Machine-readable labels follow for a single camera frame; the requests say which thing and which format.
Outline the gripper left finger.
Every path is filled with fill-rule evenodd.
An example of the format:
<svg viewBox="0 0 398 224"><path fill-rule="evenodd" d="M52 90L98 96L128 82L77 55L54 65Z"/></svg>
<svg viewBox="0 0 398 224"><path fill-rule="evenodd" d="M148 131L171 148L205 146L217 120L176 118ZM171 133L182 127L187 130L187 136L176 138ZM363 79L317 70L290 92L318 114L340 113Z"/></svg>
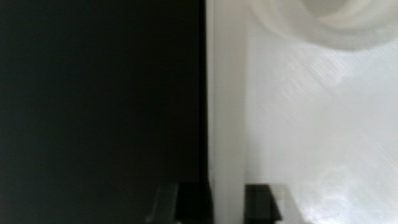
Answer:
<svg viewBox="0 0 398 224"><path fill-rule="evenodd" d="M171 183L158 187L146 224L214 224L206 183Z"/></svg>

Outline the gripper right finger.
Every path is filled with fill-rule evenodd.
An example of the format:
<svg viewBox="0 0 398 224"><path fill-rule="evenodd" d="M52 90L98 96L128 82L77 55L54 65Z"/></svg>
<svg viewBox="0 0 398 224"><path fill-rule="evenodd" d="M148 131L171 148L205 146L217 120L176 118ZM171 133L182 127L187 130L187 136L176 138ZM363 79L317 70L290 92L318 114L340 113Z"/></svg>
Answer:
<svg viewBox="0 0 398 224"><path fill-rule="evenodd" d="M283 220L277 201L267 184L245 185L244 224L277 224Z"/></svg>

